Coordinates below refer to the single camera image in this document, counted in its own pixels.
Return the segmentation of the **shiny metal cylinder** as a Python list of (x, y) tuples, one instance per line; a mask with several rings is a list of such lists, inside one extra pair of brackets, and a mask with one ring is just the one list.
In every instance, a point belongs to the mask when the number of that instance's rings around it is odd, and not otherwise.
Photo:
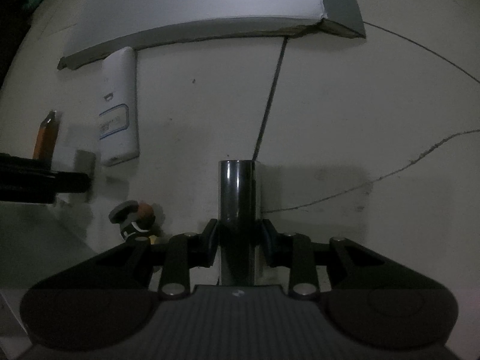
[(220, 282), (223, 285), (255, 283), (255, 226), (259, 218), (257, 162), (219, 162)]

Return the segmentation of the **orange utility knife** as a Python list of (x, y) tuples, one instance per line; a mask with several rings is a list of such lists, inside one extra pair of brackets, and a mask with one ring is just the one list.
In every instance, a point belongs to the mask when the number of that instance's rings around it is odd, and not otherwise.
[(41, 122), (32, 158), (50, 161), (53, 158), (59, 134), (60, 117), (56, 110), (51, 110)]

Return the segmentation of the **small toy figure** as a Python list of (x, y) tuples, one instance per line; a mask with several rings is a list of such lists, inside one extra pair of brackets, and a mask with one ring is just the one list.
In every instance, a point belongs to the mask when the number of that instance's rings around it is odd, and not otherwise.
[(149, 242), (153, 245), (160, 236), (154, 208), (145, 202), (130, 200), (120, 203), (111, 210), (108, 219), (120, 227), (124, 242)]

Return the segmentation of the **grey box lid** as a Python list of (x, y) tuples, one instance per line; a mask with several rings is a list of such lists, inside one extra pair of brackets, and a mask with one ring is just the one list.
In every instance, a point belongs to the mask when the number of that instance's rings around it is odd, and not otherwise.
[(365, 38), (357, 0), (87, 0), (58, 69), (76, 70), (124, 47), (319, 32)]

